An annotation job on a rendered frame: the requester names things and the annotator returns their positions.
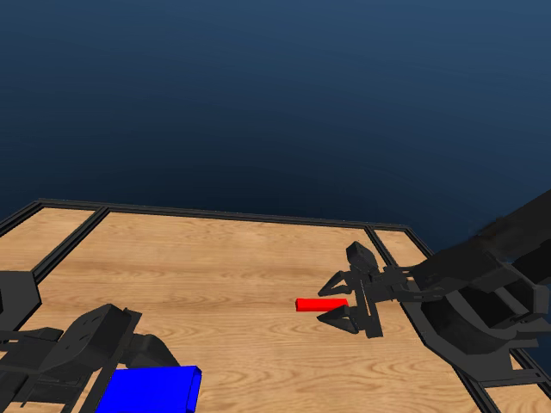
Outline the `thin red peg bar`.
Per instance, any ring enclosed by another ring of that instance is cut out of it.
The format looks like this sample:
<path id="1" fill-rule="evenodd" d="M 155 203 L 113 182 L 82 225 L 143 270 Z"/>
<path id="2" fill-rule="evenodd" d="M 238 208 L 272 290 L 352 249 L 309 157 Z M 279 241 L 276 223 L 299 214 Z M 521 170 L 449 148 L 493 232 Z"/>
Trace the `thin red peg bar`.
<path id="1" fill-rule="evenodd" d="M 328 312 L 341 306 L 348 306 L 347 299 L 305 299 L 297 298 L 295 300 L 295 310 L 297 312 Z"/>

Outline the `blue hollow socket block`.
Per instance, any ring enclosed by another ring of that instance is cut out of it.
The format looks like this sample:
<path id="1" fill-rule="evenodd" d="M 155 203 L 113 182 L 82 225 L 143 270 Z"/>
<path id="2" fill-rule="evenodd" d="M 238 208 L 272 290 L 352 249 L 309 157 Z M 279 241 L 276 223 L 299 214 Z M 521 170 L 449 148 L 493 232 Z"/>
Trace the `blue hollow socket block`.
<path id="1" fill-rule="evenodd" d="M 197 366 L 117 369 L 95 413 L 195 413 Z"/>

